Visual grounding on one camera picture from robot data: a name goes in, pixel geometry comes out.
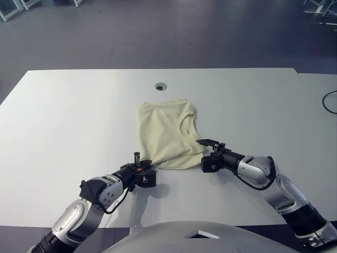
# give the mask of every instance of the black power cord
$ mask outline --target black power cord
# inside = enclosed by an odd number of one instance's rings
[[[110,215],[112,214],[116,209],[117,207],[120,206],[120,204],[125,200],[126,196],[127,196],[127,193],[130,191],[130,187],[128,187],[128,189],[126,190],[126,193],[124,194],[124,197],[122,198],[122,200],[111,210],[111,211],[108,211],[105,209],[105,207],[100,203],[100,201],[98,200],[95,204],[97,204],[102,210],[104,213],[106,213],[107,215]]]
[[[334,93],[334,92],[337,92],[337,90],[336,90],[336,91],[332,91],[332,92],[327,93],[327,94],[323,97],[323,99],[322,99],[322,104],[323,104],[324,108],[325,108],[328,112],[331,112],[331,113],[333,113],[333,114],[337,114],[337,112],[331,111],[329,108],[327,108],[326,105],[325,105],[325,103],[324,103],[325,98],[326,98],[328,95],[330,95],[331,93]]]

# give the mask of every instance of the chair leg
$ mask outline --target chair leg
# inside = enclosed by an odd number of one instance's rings
[[[0,11],[0,17],[4,20],[4,22],[7,22],[6,16]]]

